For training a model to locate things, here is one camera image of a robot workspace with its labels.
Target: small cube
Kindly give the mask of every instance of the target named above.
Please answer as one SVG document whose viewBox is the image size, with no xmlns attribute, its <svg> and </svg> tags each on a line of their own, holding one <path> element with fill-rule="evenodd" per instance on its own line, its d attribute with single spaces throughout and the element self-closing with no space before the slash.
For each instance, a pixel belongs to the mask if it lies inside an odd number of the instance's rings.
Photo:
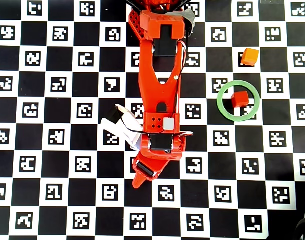
<svg viewBox="0 0 305 240">
<path fill-rule="evenodd" d="M 249 104 L 249 97 L 247 91 L 235 92 L 231 97 L 232 105 L 234 108 L 246 107 Z"/>
<path fill-rule="evenodd" d="M 243 52 L 241 63 L 249 66 L 255 66 L 258 61 L 259 50 L 247 48 Z"/>
</svg>

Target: floor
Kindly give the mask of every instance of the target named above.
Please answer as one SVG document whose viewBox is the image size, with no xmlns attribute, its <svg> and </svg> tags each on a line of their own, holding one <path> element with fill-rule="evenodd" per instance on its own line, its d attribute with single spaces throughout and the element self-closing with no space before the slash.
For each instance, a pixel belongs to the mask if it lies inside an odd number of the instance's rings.
<svg viewBox="0 0 305 240">
<path fill-rule="evenodd" d="M 119 0 L 0 0 L 0 240 L 291 239 L 305 210 L 305 0 L 192 0 L 180 162 L 132 187 L 137 152 L 100 125 L 143 123 L 139 41 Z M 260 50 L 255 67 L 241 64 Z M 170 62 L 155 62 L 168 78 Z M 244 80 L 254 118 L 218 111 Z M 231 108 L 243 116 L 248 107 Z"/>
</svg>

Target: circular ring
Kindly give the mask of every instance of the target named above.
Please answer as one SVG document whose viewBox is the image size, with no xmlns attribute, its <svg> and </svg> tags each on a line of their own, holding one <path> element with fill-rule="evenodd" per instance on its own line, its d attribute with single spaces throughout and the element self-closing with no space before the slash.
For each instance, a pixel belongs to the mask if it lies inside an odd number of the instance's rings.
<svg viewBox="0 0 305 240">
<path fill-rule="evenodd" d="M 233 86 L 242 86 L 244 88 L 247 88 L 253 95 L 254 97 L 254 107 L 252 108 L 252 110 L 250 111 L 250 113 L 248 113 L 247 115 L 244 116 L 235 116 L 230 114 L 226 108 L 224 107 L 224 103 L 223 103 L 223 97 L 224 97 L 224 93 Z M 218 109 L 220 111 L 220 113 L 227 118 L 228 120 L 234 121 L 234 122 L 242 122 L 242 121 L 246 121 L 251 119 L 253 116 L 255 116 L 255 114 L 258 112 L 259 106 L 260 106 L 260 95 L 257 91 L 257 89 L 251 85 L 249 82 L 246 81 L 241 81 L 241 80 L 234 80 L 234 81 L 230 81 L 228 83 L 226 83 L 219 91 L 218 93 L 218 98 L 217 98 L 217 106 Z"/>
</svg>

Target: black square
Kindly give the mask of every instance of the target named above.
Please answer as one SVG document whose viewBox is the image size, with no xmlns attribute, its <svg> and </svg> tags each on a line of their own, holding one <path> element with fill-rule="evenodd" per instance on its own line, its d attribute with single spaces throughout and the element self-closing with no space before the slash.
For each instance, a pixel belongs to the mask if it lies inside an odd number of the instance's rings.
<svg viewBox="0 0 305 240">
<path fill-rule="evenodd" d="M 139 74 L 135 72 L 126 72 L 126 98 L 141 98 L 139 88 Z"/>
<path fill-rule="evenodd" d="M 230 99 L 224 99 L 223 105 L 230 114 L 234 114 L 233 103 Z M 207 99 L 207 118 L 208 125 L 234 125 L 233 121 L 228 120 L 220 113 L 216 99 Z"/>
<path fill-rule="evenodd" d="M 101 47 L 100 48 L 100 72 L 125 72 L 126 48 Z"/>
<path fill-rule="evenodd" d="M 290 98 L 305 99 L 305 73 L 290 73 Z"/>
<path fill-rule="evenodd" d="M 291 125 L 290 101 L 263 99 L 262 115 L 264 125 Z"/>
<path fill-rule="evenodd" d="M 265 181 L 238 181 L 238 207 L 240 209 L 266 209 Z"/>
<path fill-rule="evenodd" d="M 42 152 L 42 178 L 68 178 L 69 151 Z"/>
<path fill-rule="evenodd" d="M 260 61 L 262 73 L 287 73 L 288 56 L 286 47 L 261 47 Z"/>
<path fill-rule="evenodd" d="M 10 129 L 0 128 L 0 145 L 9 145 Z"/>
<path fill-rule="evenodd" d="M 75 22 L 74 46 L 99 46 L 100 23 L 99 22 Z"/>
<path fill-rule="evenodd" d="M 233 72 L 233 49 L 231 47 L 207 47 L 206 71 L 209 73 L 232 73 Z"/>
<path fill-rule="evenodd" d="M 232 45 L 234 47 L 259 47 L 259 23 L 233 22 Z"/>
<path fill-rule="evenodd" d="M 16 150 L 41 150 L 43 145 L 42 124 L 17 124 Z"/>
<path fill-rule="evenodd" d="M 0 20 L 21 20 L 21 0 L 0 0 Z"/>
<path fill-rule="evenodd" d="M 19 46 L 0 46 L 0 71 L 18 71 Z"/>
<path fill-rule="evenodd" d="M 14 178 L 12 182 L 12 206 L 39 206 L 40 178 Z"/>
<path fill-rule="evenodd" d="M 98 152 L 98 178 L 124 178 L 125 153 L 121 151 Z"/>
<path fill-rule="evenodd" d="M 231 22 L 232 1 L 211 0 L 206 2 L 206 22 Z"/>
<path fill-rule="evenodd" d="M 69 124 L 71 122 L 71 102 L 71 98 L 46 98 L 44 123 Z"/>
<path fill-rule="evenodd" d="M 214 238 L 239 238 L 237 209 L 210 209 L 210 232 Z"/>
<path fill-rule="evenodd" d="M 20 72 L 19 97 L 44 97 L 45 72 Z"/>
<path fill-rule="evenodd" d="M 206 98 L 205 73 L 183 73 L 181 75 L 181 98 Z"/>
<path fill-rule="evenodd" d="M 152 209 L 153 236 L 181 236 L 181 212 L 179 208 Z"/>
<path fill-rule="evenodd" d="M 187 152 L 207 152 L 207 126 L 181 126 L 181 131 L 193 132 L 193 136 L 187 137 Z"/>
<path fill-rule="evenodd" d="M 72 97 L 98 98 L 97 72 L 74 72 L 72 82 Z"/>
<path fill-rule="evenodd" d="M 68 206 L 96 206 L 96 179 L 69 179 Z"/>
<path fill-rule="evenodd" d="M 10 206 L 0 206 L 0 235 L 9 234 L 11 208 Z"/>
<path fill-rule="evenodd" d="M 21 45 L 22 46 L 46 46 L 47 45 L 47 22 L 22 21 L 21 22 Z"/>
<path fill-rule="evenodd" d="M 292 154 L 266 153 L 264 155 L 266 180 L 294 181 L 294 160 Z"/>
<path fill-rule="evenodd" d="M 0 123 L 15 123 L 17 111 L 17 98 L 0 97 Z"/>
<path fill-rule="evenodd" d="M 262 126 L 236 126 L 236 151 L 263 153 Z"/>
<path fill-rule="evenodd" d="M 97 207 L 96 236 L 97 235 L 103 235 L 103 236 L 124 235 L 123 207 Z"/>
<path fill-rule="evenodd" d="M 101 22 L 126 22 L 126 2 L 116 3 L 110 0 L 100 1 L 100 21 Z"/>
<path fill-rule="evenodd" d="M 47 71 L 71 72 L 73 70 L 72 47 L 48 47 Z"/>
<path fill-rule="evenodd" d="M 208 153 L 209 179 L 236 180 L 236 156 L 234 153 Z"/>
<path fill-rule="evenodd" d="M 66 228 L 67 207 L 40 207 L 38 235 L 66 235 Z"/>
<path fill-rule="evenodd" d="M 132 179 L 124 180 L 124 205 L 125 207 L 151 207 L 152 206 L 152 182 L 145 181 L 143 185 L 135 189 Z"/>
<path fill-rule="evenodd" d="M 293 152 L 305 153 L 305 126 L 292 127 Z"/>
<path fill-rule="evenodd" d="M 285 4 L 259 4 L 259 21 L 284 22 Z"/>
<path fill-rule="evenodd" d="M 74 0 L 49 0 L 49 21 L 74 21 Z"/>
<path fill-rule="evenodd" d="M 0 151 L 0 178 L 13 176 L 14 151 Z"/>
<path fill-rule="evenodd" d="M 180 185 L 182 208 L 209 207 L 207 180 L 181 180 Z"/>
<path fill-rule="evenodd" d="M 70 150 L 97 150 L 97 125 L 71 125 Z"/>
</svg>

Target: white square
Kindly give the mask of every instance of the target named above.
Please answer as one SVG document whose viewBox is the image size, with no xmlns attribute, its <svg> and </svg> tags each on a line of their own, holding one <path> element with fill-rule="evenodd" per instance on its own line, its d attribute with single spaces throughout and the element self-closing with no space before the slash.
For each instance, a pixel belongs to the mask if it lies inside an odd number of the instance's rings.
<svg viewBox="0 0 305 240">
<path fill-rule="evenodd" d="M 133 170 L 133 158 L 137 157 L 138 151 L 125 151 L 124 152 L 124 179 L 134 179 L 136 173 Z"/>
<path fill-rule="evenodd" d="M 241 6 L 242 2 L 252 3 L 250 5 Z M 253 23 L 259 22 L 259 3 L 256 0 L 232 0 L 231 1 L 231 21 L 233 23 Z"/>
<path fill-rule="evenodd" d="M 259 100 L 259 109 L 255 116 L 253 116 L 251 119 L 247 121 L 235 121 L 234 124 L 235 126 L 262 126 L 263 125 L 263 104 L 262 100 Z M 254 108 L 255 106 L 255 99 L 254 98 L 249 98 L 249 105 L 246 106 L 243 110 L 245 113 L 249 114 L 250 111 Z M 240 117 L 241 116 L 241 108 L 236 107 L 233 109 L 234 110 L 234 115 Z"/>
<path fill-rule="evenodd" d="M 235 153 L 236 131 L 234 125 L 208 125 L 207 149 L 209 153 Z"/>
<path fill-rule="evenodd" d="M 261 225 L 256 224 L 256 219 L 252 218 L 255 222 L 253 226 L 245 226 L 245 216 L 260 216 Z M 267 239 L 269 236 L 268 230 L 268 211 L 266 209 L 238 209 L 238 225 L 239 225 L 239 237 L 243 239 L 256 238 L 256 239 Z M 261 232 L 252 232 L 260 228 Z"/>
<path fill-rule="evenodd" d="M 16 229 L 17 213 L 21 214 L 19 225 L 31 229 Z M 39 206 L 12 206 L 10 208 L 9 236 L 37 236 L 39 228 Z"/>
<path fill-rule="evenodd" d="M 180 179 L 208 180 L 207 152 L 184 151 L 180 159 Z"/>
<path fill-rule="evenodd" d="M 263 150 L 265 153 L 293 153 L 293 134 L 292 126 L 275 126 L 275 125 L 264 125 L 263 130 Z M 286 139 L 282 135 L 279 136 L 275 132 L 285 132 Z M 270 146 L 270 139 L 274 140 L 272 143 L 274 145 Z"/>
<path fill-rule="evenodd" d="M 48 178 L 40 180 L 39 206 L 68 207 L 69 178 Z"/>
<path fill-rule="evenodd" d="M 181 98 L 179 112 L 181 125 L 207 125 L 206 98 Z"/>
<path fill-rule="evenodd" d="M 98 124 L 98 111 L 97 97 L 73 97 L 70 122 L 72 124 Z"/>
<path fill-rule="evenodd" d="M 93 2 L 94 8 L 82 0 L 74 1 L 74 21 L 99 23 L 101 21 L 101 3 L 97 0 L 87 0 Z"/>
<path fill-rule="evenodd" d="M 292 156 L 294 180 L 305 182 L 305 153 L 294 153 Z"/>
<path fill-rule="evenodd" d="M 305 61 L 305 46 L 290 46 L 287 48 L 287 55 L 288 72 L 290 74 L 305 74 L 305 62 L 303 62 Z"/>
<path fill-rule="evenodd" d="M 118 141 L 118 144 L 107 144 L 104 143 L 104 128 L 101 124 L 98 124 L 98 138 L 97 138 L 97 149 L 98 151 L 108 152 L 124 152 L 125 151 L 125 139 L 118 137 L 115 139 L 114 135 L 110 133 L 111 141 Z"/>
<path fill-rule="evenodd" d="M 288 72 L 262 72 L 262 99 L 290 99 Z"/>
<path fill-rule="evenodd" d="M 46 46 L 20 46 L 19 71 L 46 72 L 47 47 Z"/>
<path fill-rule="evenodd" d="M 44 97 L 17 98 L 17 124 L 43 124 L 45 115 Z"/>
<path fill-rule="evenodd" d="M 191 46 L 188 48 L 186 63 L 182 73 L 206 73 L 206 48 Z"/>
<path fill-rule="evenodd" d="M 44 96 L 46 98 L 71 98 L 73 73 L 68 71 L 47 71 Z"/>
<path fill-rule="evenodd" d="M 100 48 L 98 46 L 73 47 L 73 54 L 72 54 L 73 72 L 98 73 L 99 67 L 100 67 Z"/>
<path fill-rule="evenodd" d="M 42 1 L 42 4 L 29 4 L 30 0 L 21 1 L 21 20 L 31 22 L 47 22 L 48 21 L 48 1 Z"/>
<path fill-rule="evenodd" d="M 232 48 L 233 24 L 232 22 L 206 22 L 207 48 Z"/>
<path fill-rule="evenodd" d="M 222 87 L 225 84 L 232 82 L 233 80 L 234 80 L 233 72 L 207 72 L 206 73 L 207 99 L 217 99 L 220 89 L 222 89 Z M 223 94 L 223 98 L 231 99 L 233 94 L 234 94 L 234 87 L 232 86 L 228 88 L 226 93 Z"/>
<path fill-rule="evenodd" d="M 70 149 L 71 149 L 70 124 L 45 123 L 43 125 L 43 133 L 42 133 L 43 151 L 69 151 Z"/>
<path fill-rule="evenodd" d="M 126 73 L 139 73 L 140 47 L 126 47 Z"/>
<path fill-rule="evenodd" d="M 251 49 L 259 50 L 258 61 L 254 67 L 241 67 L 239 66 L 239 58 L 243 56 L 247 47 L 233 47 L 232 48 L 232 66 L 235 74 L 260 74 L 261 73 L 261 52 L 260 47 L 252 46 Z"/>
<path fill-rule="evenodd" d="M 0 71 L 0 97 L 13 98 L 18 96 L 19 71 Z"/>
<path fill-rule="evenodd" d="M 292 4 L 295 3 L 304 3 L 304 6 L 300 5 L 300 9 L 292 9 Z M 286 22 L 299 22 L 299 23 L 305 23 L 305 0 L 291 0 L 291 1 L 285 1 L 284 3 L 284 10 L 285 10 L 285 17 Z"/>
<path fill-rule="evenodd" d="M 12 205 L 13 179 L 0 177 L 0 184 L 2 184 L 0 185 L 0 207 L 10 207 Z"/>
<path fill-rule="evenodd" d="M 124 207 L 124 205 L 125 180 L 123 178 L 97 178 L 96 207 L 116 208 Z"/>
<path fill-rule="evenodd" d="M 236 180 L 208 180 L 210 209 L 238 209 Z"/>
<path fill-rule="evenodd" d="M 196 221 L 188 222 L 187 215 L 196 216 Z M 200 224 L 203 225 L 203 231 L 194 231 Z M 210 214 L 209 208 L 192 208 L 183 207 L 180 209 L 180 229 L 183 238 L 209 238 L 210 231 Z"/>
<path fill-rule="evenodd" d="M 127 44 L 127 23 L 102 21 L 100 23 L 99 37 L 99 45 L 101 47 L 125 48 Z"/>
<path fill-rule="evenodd" d="M 279 197 L 279 195 L 275 196 L 275 194 L 278 194 L 278 192 L 275 193 L 274 191 L 273 194 L 273 188 L 275 187 L 286 188 L 287 193 L 290 196 L 288 199 L 290 201 L 290 204 L 275 203 L 274 198 Z M 294 181 L 266 181 L 266 197 L 268 210 L 297 210 L 296 187 Z"/>
<path fill-rule="evenodd" d="M 0 46 L 20 46 L 22 21 L 0 20 Z"/>
<path fill-rule="evenodd" d="M 97 151 L 70 151 L 69 178 L 96 179 L 97 178 Z"/>
<path fill-rule="evenodd" d="M 290 116 L 292 126 L 305 126 L 305 99 L 290 99 Z"/>
<path fill-rule="evenodd" d="M 100 72 L 99 73 L 99 98 L 124 99 L 126 98 L 126 73 L 125 72 Z"/>
<path fill-rule="evenodd" d="M 152 181 L 152 207 L 180 208 L 181 180 L 155 179 L 154 181 Z"/>
<path fill-rule="evenodd" d="M 124 101 L 124 107 L 135 115 L 135 118 L 140 125 L 144 124 L 145 108 L 141 97 L 126 98 Z"/>
<path fill-rule="evenodd" d="M 288 47 L 287 23 L 285 21 L 260 21 L 259 42 L 261 48 Z"/>
<path fill-rule="evenodd" d="M 9 136 L 3 130 L 9 130 Z M 0 151 L 13 151 L 15 149 L 15 143 L 16 123 L 0 123 Z"/>
<path fill-rule="evenodd" d="M 75 24 L 73 21 L 48 21 L 47 29 L 48 47 L 74 46 Z"/>
<path fill-rule="evenodd" d="M 265 154 L 236 152 L 236 176 L 239 181 L 265 181 Z"/>
<path fill-rule="evenodd" d="M 13 173 L 16 179 L 39 179 L 42 177 L 43 151 L 15 150 Z"/>
<path fill-rule="evenodd" d="M 131 221 L 136 221 L 138 230 L 132 230 Z M 153 235 L 153 208 L 152 207 L 124 207 L 123 208 L 123 235 L 125 237 L 151 237 Z"/>
<path fill-rule="evenodd" d="M 95 236 L 96 207 L 69 206 L 67 210 L 66 234 L 67 236 Z"/>
</svg>

